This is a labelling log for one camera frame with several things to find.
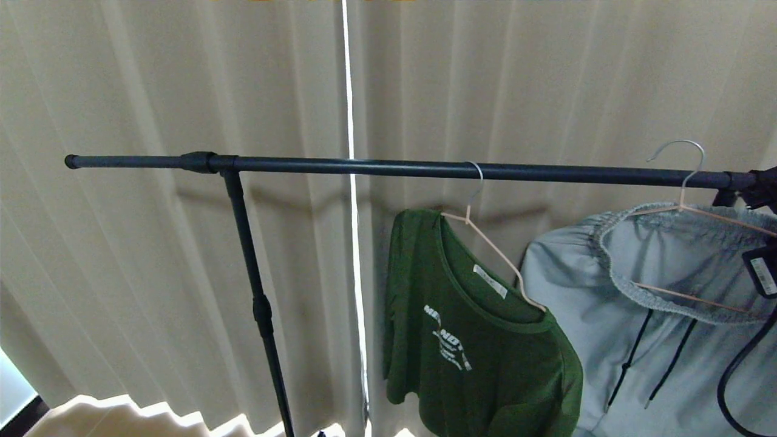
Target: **horizontal bar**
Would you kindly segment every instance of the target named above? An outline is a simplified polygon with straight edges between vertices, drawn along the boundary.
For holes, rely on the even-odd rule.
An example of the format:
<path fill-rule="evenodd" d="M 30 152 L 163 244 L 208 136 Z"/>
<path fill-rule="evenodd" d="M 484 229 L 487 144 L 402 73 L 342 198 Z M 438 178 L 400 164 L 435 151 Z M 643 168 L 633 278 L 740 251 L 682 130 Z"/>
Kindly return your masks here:
<path fill-rule="evenodd" d="M 237 170 L 270 173 L 364 174 L 397 177 L 448 177 L 478 179 L 471 163 L 431 161 L 381 161 L 364 159 L 267 158 L 195 152 L 184 156 L 76 156 L 65 158 L 72 169 L 165 168 L 217 173 Z M 490 180 L 536 180 L 586 184 L 621 184 L 679 187 L 687 170 L 637 169 L 593 166 L 540 166 L 527 164 L 478 164 Z M 698 172 L 688 187 L 741 190 L 755 183 L 751 173 Z"/>

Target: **beige curtain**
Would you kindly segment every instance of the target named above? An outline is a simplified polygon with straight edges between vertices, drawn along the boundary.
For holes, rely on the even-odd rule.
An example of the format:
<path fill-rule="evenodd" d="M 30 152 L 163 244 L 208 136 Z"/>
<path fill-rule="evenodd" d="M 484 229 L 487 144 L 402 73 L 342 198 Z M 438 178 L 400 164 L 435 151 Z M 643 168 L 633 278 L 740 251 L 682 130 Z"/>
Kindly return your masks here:
<path fill-rule="evenodd" d="M 2 348 L 49 405 L 280 421 L 223 180 L 63 157 L 347 157 L 340 5 L 0 4 Z M 363 429 L 348 179 L 242 175 L 297 435 Z"/>
<path fill-rule="evenodd" d="M 349 0 L 357 157 L 707 170 L 777 165 L 774 2 Z M 357 177 L 374 435 L 420 424 L 385 400 L 382 285 L 393 215 L 463 212 L 471 180 Z M 708 204 L 714 192 L 690 190 Z M 676 189 L 487 181 L 473 214 L 518 262 L 538 234 L 596 212 L 673 201 Z M 471 230 L 470 247 L 505 278 Z"/>

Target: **metal hook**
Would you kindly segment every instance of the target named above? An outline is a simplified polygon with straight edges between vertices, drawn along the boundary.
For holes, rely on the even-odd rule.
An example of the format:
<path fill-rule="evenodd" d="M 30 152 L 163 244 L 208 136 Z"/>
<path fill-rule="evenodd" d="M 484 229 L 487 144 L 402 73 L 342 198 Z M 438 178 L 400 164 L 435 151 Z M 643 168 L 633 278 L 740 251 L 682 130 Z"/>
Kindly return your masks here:
<path fill-rule="evenodd" d="M 483 171 L 480 169 L 480 166 L 478 165 L 478 163 L 474 161 L 466 161 L 466 162 L 475 166 L 475 168 L 478 169 L 478 173 L 480 174 L 480 187 L 478 187 L 477 191 L 472 193 L 472 196 L 469 196 L 469 200 L 467 201 L 467 216 L 465 217 L 466 218 L 465 223 L 470 224 L 471 222 L 469 221 L 469 212 L 472 210 L 472 201 L 474 201 L 475 198 L 478 196 L 478 194 L 480 194 L 480 191 L 483 190 L 483 184 L 486 181 L 483 178 Z"/>
<path fill-rule="evenodd" d="M 653 156 L 651 156 L 650 158 L 647 159 L 647 162 L 649 163 L 650 161 L 654 160 L 655 158 L 658 158 L 659 154 L 661 154 L 661 152 L 663 152 L 664 149 L 668 145 L 674 144 L 676 142 L 687 142 L 688 144 L 693 144 L 693 145 L 696 146 L 696 148 L 702 154 L 702 158 L 701 158 L 701 160 L 699 160 L 699 164 L 696 166 L 696 170 L 692 171 L 691 174 L 687 175 L 685 177 L 685 179 L 682 180 L 681 189 L 685 190 L 685 185 L 688 183 L 688 180 L 691 179 L 693 177 L 693 175 L 695 175 L 698 172 L 702 171 L 702 168 L 704 167 L 704 162 L 707 160 L 707 153 L 704 151 L 704 148 L 702 147 L 702 145 L 700 145 L 698 142 L 695 142 L 695 141 L 692 141 L 692 140 L 674 140 L 674 141 L 670 141 L 668 143 L 665 143 L 661 147 L 659 147 L 658 150 L 656 150 L 656 152 L 653 154 Z"/>

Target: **round neckline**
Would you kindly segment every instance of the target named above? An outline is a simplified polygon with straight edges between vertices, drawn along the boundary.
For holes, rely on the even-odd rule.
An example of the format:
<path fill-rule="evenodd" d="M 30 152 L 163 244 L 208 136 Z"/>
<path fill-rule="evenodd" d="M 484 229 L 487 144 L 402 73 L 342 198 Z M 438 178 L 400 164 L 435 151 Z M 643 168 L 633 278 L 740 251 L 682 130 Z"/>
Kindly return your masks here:
<path fill-rule="evenodd" d="M 467 306 L 472 308 L 472 310 L 475 311 L 475 313 L 477 313 L 487 322 L 495 326 L 501 327 L 505 330 L 510 330 L 521 334 L 536 334 L 536 333 L 547 331 L 552 326 L 552 323 L 553 323 L 553 315 L 550 313 L 550 310 L 546 310 L 542 314 L 540 320 L 536 322 L 528 322 L 528 323 L 513 322 L 493 315 L 487 309 L 484 309 L 483 307 L 481 307 L 477 302 L 475 302 L 472 299 L 472 297 L 469 296 L 467 291 L 464 290 L 464 287 L 462 287 L 462 284 L 458 281 L 458 279 L 456 279 L 456 277 L 453 275 L 453 271 L 451 270 L 451 264 L 448 261 L 448 256 L 445 253 L 445 249 L 442 241 L 442 232 L 444 231 L 443 226 L 446 226 L 448 235 L 453 239 L 453 242 L 457 244 L 464 251 L 465 255 L 469 257 L 469 259 L 474 261 L 475 264 L 478 264 L 479 266 L 481 266 L 481 268 L 491 278 L 496 279 L 503 287 L 507 289 L 509 293 L 513 294 L 515 297 L 518 297 L 521 301 L 523 301 L 523 298 L 521 297 L 521 293 L 518 290 L 508 285 L 499 275 L 494 274 L 487 267 L 483 266 L 483 263 L 481 263 L 478 260 L 478 258 L 469 250 L 469 248 L 458 238 L 458 236 L 456 235 L 456 232 L 453 232 L 453 229 L 451 228 L 450 224 L 448 224 L 448 221 L 441 214 L 441 212 L 436 211 L 436 213 L 437 213 L 437 218 L 436 218 L 437 231 L 434 234 L 434 240 L 435 240 L 435 243 L 437 244 L 437 255 L 439 256 L 439 260 L 442 263 L 443 270 L 445 271 L 445 276 L 447 277 L 451 285 L 453 285 L 453 288 L 456 290 L 458 295 L 461 296 L 462 299 L 464 299 L 464 302 L 466 302 Z"/>
<path fill-rule="evenodd" d="M 626 219 L 628 219 L 629 216 L 631 216 L 631 214 L 635 212 L 639 212 L 647 209 L 653 209 L 653 208 L 675 206 L 675 205 L 676 205 L 675 203 L 670 203 L 670 202 L 657 202 L 657 203 L 637 205 L 625 211 L 610 213 L 609 217 L 601 220 L 593 228 L 593 232 L 591 233 L 591 242 L 593 243 L 594 253 L 597 256 L 597 258 L 600 260 L 602 267 L 604 267 L 605 270 L 608 272 L 608 276 L 612 284 L 618 289 L 619 292 L 621 292 L 621 294 L 625 295 L 633 302 L 636 302 L 638 305 L 648 309 L 655 309 L 655 310 L 664 311 L 667 313 L 676 313 L 676 314 L 691 317 L 700 322 L 708 323 L 712 325 L 728 325 L 728 324 L 737 325 L 737 324 L 749 324 L 749 323 L 762 323 L 765 319 L 768 318 L 768 315 L 754 316 L 747 313 L 716 312 L 714 310 L 705 310 L 705 309 L 691 308 L 689 306 L 679 305 L 675 302 L 665 299 L 663 296 L 660 296 L 645 288 L 638 286 L 636 282 L 631 280 L 631 278 L 628 278 L 625 275 L 615 270 L 614 263 L 612 260 L 612 255 L 610 254 L 609 249 L 605 245 L 605 238 L 607 237 L 607 235 L 613 232 L 618 225 L 625 222 Z M 727 213 L 724 213 L 724 215 L 732 215 L 731 217 L 732 219 L 743 220 L 745 222 L 752 222 L 752 224 L 763 228 L 773 227 L 775 223 L 768 216 L 760 217 L 759 216 L 760 214 L 757 212 L 747 212 L 745 214 L 742 214 L 740 212 L 735 211 L 732 214 L 731 212 L 729 212 L 730 209 L 725 207 L 710 208 L 704 205 L 693 205 L 693 207 L 702 209 L 703 211 L 709 211 L 709 212 L 715 212 L 715 213 L 721 213 L 725 211 Z M 717 208 L 722 208 L 722 210 L 713 211 L 713 209 L 717 209 Z M 674 211 L 658 212 L 653 215 L 654 216 L 653 219 L 660 220 L 662 222 L 669 222 L 666 218 L 672 219 L 673 213 L 676 214 L 676 212 Z M 731 225 L 725 222 L 721 222 L 721 223 L 715 222 L 715 223 L 716 224 L 714 227 L 716 229 L 721 230 L 722 232 L 727 233 L 729 235 L 731 232 L 743 232 L 744 234 L 752 233 L 752 235 L 759 235 L 759 232 L 757 231 L 751 231 L 749 229 L 742 228 L 738 225 Z"/>

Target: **clothes hanger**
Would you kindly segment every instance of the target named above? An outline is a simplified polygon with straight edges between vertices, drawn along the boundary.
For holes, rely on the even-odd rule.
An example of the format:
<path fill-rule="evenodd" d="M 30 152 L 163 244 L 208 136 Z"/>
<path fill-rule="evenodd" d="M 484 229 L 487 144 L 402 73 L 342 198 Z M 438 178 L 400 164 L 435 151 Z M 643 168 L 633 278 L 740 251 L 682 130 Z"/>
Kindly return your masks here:
<path fill-rule="evenodd" d="M 764 234 L 766 234 L 768 236 L 777 237 L 777 233 L 769 231 L 767 229 L 763 229 L 763 228 L 761 228 L 759 226 L 751 225 L 749 223 L 741 222 L 741 221 L 733 219 L 733 218 L 728 218 L 728 217 L 724 217 L 722 215 L 713 214 L 712 212 L 703 211 L 701 209 L 693 208 L 692 206 L 686 205 L 685 204 L 685 185 L 688 183 L 688 180 L 693 177 L 693 175 L 697 174 L 699 171 L 702 170 L 702 167 L 704 166 L 704 162 L 706 161 L 706 157 L 707 157 L 707 154 L 704 151 L 704 148 L 698 142 L 695 142 L 695 141 L 691 141 L 691 140 L 675 140 L 675 141 L 671 141 L 671 142 L 665 143 L 661 147 L 659 147 L 658 150 L 656 150 L 656 152 L 653 154 L 653 156 L 651 156 L 650 158 L 647 159 L 647 162 L 653 161 L 655 158 L 657 158 L 659 156 L 659 154 L 661 154 L 661 152 L 667 146 L 669 146 L 671 144 L 674 144 L 674 143 L 679 143 L 679 142 L 684 142 L 684 143 L 688 143 L 688 144 L 694 145 L 699 150 L 699 152 L 701 153 L 702 158 L 699 160 L 699 164 L 697 165 L 696 170 L 691 172 L 691 174 L 687 175 L 685 177 L 685 179 L 683 179 L 682 185 L 680 186 L 680 199 L 678 200 L 678 204 L 677 205 L 673 205 L 673 206 L 669 206 L 669 207 L 664 207 L 664 208 L 654 208 L 654 209 L 647 209 L 645 211 L 633 212 L 632 214 L 629 214 L 629 216 L 653 214 L 653 213 L 656 213 L 656 212 L 667 212 L 667 211 L 679 211 L 679 212 L 688 211 L 688 212 L 694 212 L 695 214 L 704 215 L 704 216 L 707 216 L 707 217 L 710 217 L 710 218 L 713 218 L 713 219 L 717 219 L 717 220 L 720 220 L 720 221 L 723 221 L 723 222 L 728 222 L 728 223 L 733 223 L 735 225 L 740 225 L 740 226 L 743 226 L 744 228 L 748 228 L 748 229 L 752 229 L 754 231 L 762 232 L 762 233 L 764 233 Z M 712 306 L 718 306 L 720 308 L 730 309 L 732 311 L 737 311 L 739 313 L 747 313 L 748 312 L 747 309 L 741 309 L 741 308 L 736 308 L 736 307 L 733 307 L 733 306 L 723 305 L 722 303 L 713 302 L 713 301 L 707 300 L 707 299 L 701 299 L 701 298 L 698 298 L 696 296 L 686 295 L 686 294 L 679 293 L 679 292 L 673 292 L 671 290 L 667 290 L 665 288 L 660 288 L 660 287 L 655 287 L 653 285 L 640 284 L 639 282 L 635 282 L 634 284 L 639 286 L 639 287 L 642 287 L 642 288 L 648 288 L 650 290 L 655 290 L 657 292 L 663 292 L 663 293 L 667 293 L 667 294 L 670 294 L 670 295 L 675 295 L 675 296 L 678 296 L 678 297 L 682 297 L 684 299 L 695 300 L 697 302 L 704 302 L 704 303 L 712 305 Z"/>
<path fill-rule="evenodd" d="M 507 263 L 507 265 L 510 266 L 510 268 L 513 270 L 513 272 L 518 277 L 518 290 L 521 292 L 521 297 L 524 298 L 524 300 L 531 306 L 534 306 L 536 308 L 539 308 L 543 313 L 547 312 L 548 309 L 545 308 L 541 303 L 535 302 L 534 300 L 529 299 L 529 297 L 526 295 L 526 290 L 524 289 L 524 277 L 521 276 L 520 271 L 518 271 L 517 267 L 515 267 L 510 261 L 510 258 L 508 258 L 499 248 L 496 244 L 492 243 L 491 240 L 486 236 L 486 234 L 483 233 L 476 225 L 472 222 L 472 220 L 469 219 L 469 213 L 472 210 L 472 201 L 475 200 L 478 194 L 480 194 L 480 191 L 483 189 L 483 184 L 485 183 L 485 180 L 483 178 L 483 171 L 480 169 L 480 166 L 477 163 L 474 163 L 473 161 L 467 161 L 467 163 L 472 164 L 475 166 L 476 169 L 478 169 L 478 173 L 480 174 L 480 187 L 478 187 L 477 191 L 472 194 L 472 196 L 469 197 L 469 200 L 467 201 L 467 215 L 464 217 L 461 217 L 459 215 L 453 215 L 448 214 L 447 212 L 442 212 L 441 215 L 444 217 L 447 217 L 449 219 L 459 220 L 460 222 L 464 222 L 467 226 L 473 228 L 475 232 L 480 235 L 481 238 L 483 238 L 486 243 L 488 243 L 489 246 L 491 246 L 492 249 L 494 249 L 500 257 L 504 260 L 504 262 Z"/>

